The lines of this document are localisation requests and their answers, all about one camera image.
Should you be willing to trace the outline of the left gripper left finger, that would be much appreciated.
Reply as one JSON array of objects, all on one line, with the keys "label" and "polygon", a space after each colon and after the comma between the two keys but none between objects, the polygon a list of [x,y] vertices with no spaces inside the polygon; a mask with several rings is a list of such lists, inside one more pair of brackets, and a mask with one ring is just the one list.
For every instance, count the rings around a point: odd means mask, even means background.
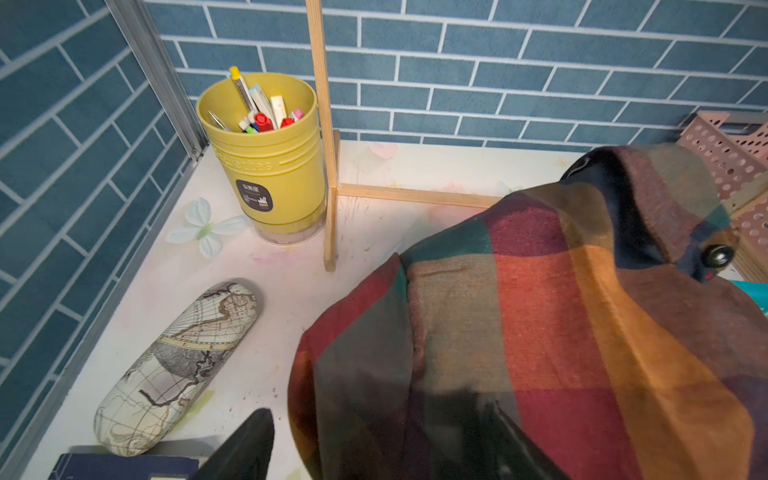
[{"label": "left gripper left finger", "polygon": [[273,414],[255,410],[203,463],[192,480],[265,480],[275,439]]}]

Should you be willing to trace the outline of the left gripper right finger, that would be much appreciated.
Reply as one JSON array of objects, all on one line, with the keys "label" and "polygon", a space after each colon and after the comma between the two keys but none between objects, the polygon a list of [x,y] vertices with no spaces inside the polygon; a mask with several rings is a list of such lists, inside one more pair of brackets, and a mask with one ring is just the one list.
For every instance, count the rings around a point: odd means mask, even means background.
[{"label": "left gripper right finger", "polygon": [[483,409],[483,454],[487,479],[568,479],[497,403]]}]

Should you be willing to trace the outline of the plaid long-sleeve shirt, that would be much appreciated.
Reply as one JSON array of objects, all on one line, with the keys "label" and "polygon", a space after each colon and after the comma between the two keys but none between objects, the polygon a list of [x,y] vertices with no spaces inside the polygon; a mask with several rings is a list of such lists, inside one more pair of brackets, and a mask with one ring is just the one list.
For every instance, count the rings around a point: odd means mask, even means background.
[{"label": "plaid long-sleeve shirt", "polygon": [[767,320],[705,164],[588,152],[391,256],[303,334],[288,386],[315,479],[487,479],[497,403],[568,479],[763,479]]}]

